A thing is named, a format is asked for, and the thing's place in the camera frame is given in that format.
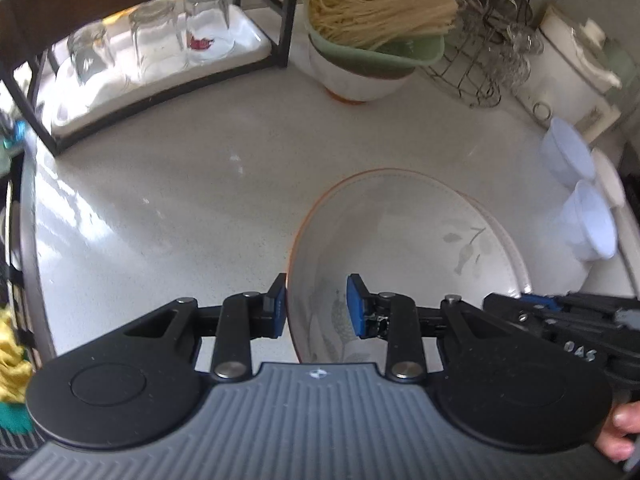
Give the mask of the person's right hand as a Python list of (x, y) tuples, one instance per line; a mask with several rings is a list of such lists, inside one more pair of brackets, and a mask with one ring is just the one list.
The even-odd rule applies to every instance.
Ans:
[(634, 452), (630, 435), (639, 433), (639, 425), (639, 402), (614, 405), (597, 438), (596, 448), (613, 462), (628, 460)]

